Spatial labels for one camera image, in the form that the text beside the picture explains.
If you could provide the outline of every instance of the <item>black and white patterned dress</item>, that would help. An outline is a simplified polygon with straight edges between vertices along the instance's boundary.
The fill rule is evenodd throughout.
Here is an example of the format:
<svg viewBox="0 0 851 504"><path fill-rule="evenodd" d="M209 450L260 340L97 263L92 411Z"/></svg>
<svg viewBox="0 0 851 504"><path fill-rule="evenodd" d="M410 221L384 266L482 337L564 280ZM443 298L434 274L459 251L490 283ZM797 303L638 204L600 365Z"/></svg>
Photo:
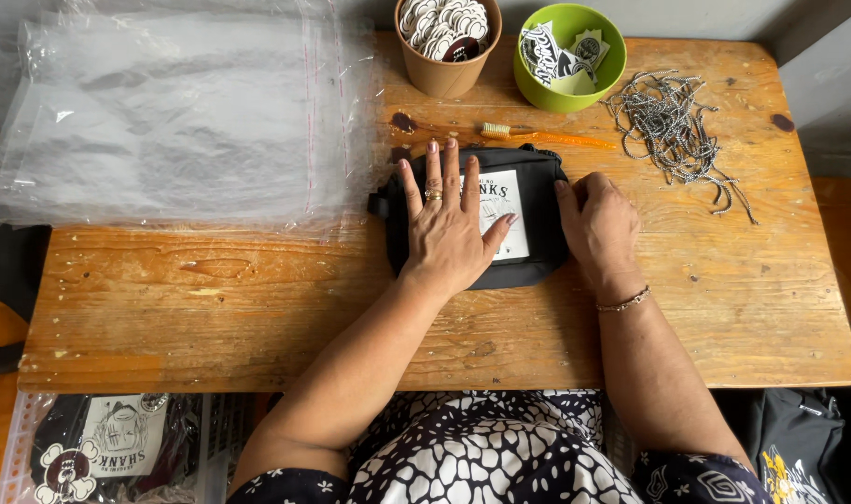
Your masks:
<svg viewBox="0 0 851 504"><path fill-rule="evenodd" d="M276 469L230 504L771 502L722 455L641 454L629 480L602 453L601 392L397 393L351 447L351 482Z"/></svg>

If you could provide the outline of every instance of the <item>green bowl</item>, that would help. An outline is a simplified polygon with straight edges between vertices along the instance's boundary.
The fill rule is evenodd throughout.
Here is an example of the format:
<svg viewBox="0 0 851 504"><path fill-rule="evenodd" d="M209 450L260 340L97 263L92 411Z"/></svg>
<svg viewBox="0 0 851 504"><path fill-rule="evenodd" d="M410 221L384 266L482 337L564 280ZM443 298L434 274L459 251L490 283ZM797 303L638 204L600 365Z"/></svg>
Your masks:
<svg viewBox="0 0 851 504"><path fill-rule="evenodd" d="M571 46L575 42L575 36L583 33L585 29L600 28L603 30L603 41L609 44L609 52L597 69L597 92L570 95L551 91L544 87L529 72L525 66L525 61L522 60L522 53L519 50L522 43L521 31L519 41L516 43L516 54L512 57L512 73L516 77L516 85L519 86L519 91L522 91L525 98L539 109L550 112L577 112L581 109L587 109L603 97L624 73L624 64L628 56L621 32L607 17L590 7L579 6L578 4L546 6L532 14L525 21L522 29L532 29L539 23L547 21L553 21L554 39L556 39L560 48Z"/></svg>

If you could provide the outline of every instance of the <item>orange toothbrush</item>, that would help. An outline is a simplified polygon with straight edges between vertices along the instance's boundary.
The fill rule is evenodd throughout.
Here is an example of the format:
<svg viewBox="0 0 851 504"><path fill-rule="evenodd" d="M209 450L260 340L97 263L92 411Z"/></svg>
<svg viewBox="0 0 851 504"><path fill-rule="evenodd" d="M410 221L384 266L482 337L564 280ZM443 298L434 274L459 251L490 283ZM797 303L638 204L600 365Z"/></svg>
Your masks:
<svg viewBox="0 0 851 504"><path fill-rule="evenodd" d="M492 123L485 123L482 125L481 135L495 140L531 140L534 142L569 143L580 147L597 147L598 149L618 148L618 145L612 142L597 140L596 138L587 138L585 136L571 136L568 134L546 133L543 131L525 134L509 134L509 126L496 125Z"/></svg>

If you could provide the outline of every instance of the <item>woman's left hand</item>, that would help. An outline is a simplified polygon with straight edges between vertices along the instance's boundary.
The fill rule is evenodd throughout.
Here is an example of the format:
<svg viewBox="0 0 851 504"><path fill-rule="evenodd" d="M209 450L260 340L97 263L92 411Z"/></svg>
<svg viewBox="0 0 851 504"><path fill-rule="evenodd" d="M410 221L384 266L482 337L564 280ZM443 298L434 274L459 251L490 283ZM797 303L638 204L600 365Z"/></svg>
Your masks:
<svg viewBox="0 0 851 504"><path fill-rule="evenodd" d="M425 204L410 163L400 162L409 210L410 256L399 280L414 282L445 302L485 272L509 226L519 218L515 213L504 215L482 236L478 230L478 158L469 156L466 161L462 196L459 159L457 140L451 138L444 144L442 179L438 143L428 143L425 188L442 191L442 199Z"/></svg>

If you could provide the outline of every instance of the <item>wooden table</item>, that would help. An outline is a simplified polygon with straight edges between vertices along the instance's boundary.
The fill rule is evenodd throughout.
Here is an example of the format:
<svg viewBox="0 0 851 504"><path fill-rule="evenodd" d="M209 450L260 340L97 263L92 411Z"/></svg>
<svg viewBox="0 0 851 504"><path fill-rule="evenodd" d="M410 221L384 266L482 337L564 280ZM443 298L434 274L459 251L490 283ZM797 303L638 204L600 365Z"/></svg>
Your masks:
<svg viewBox="0 0 851 504"><path fill-rule="evenodd" d="M502 39L475 89L437 99L409 84L394 34L380 33L387 64L377 120L391 155L418 156L426 141L448 135L463 145L504 145L477 136L484 121L620 140L601 105L568 115L531 107L512 79L514 42ZM739 206L710 215L713 187L666 186L649 161L542 147L563 156L569 178L604 171L637 206L641 265L709 385L851 384L851 333L773 59L745 42L629 39L627 46L620 84L637 71L668 68L708 82L700 101L721 108L706 120L724 147L718 165L742 179L761 225ZM378 219L350 226L342 239L57 230L20 387L284 390L392 279ZM535 287L456 296L400 388L602 384L593 300L570 261Z"/></svg>

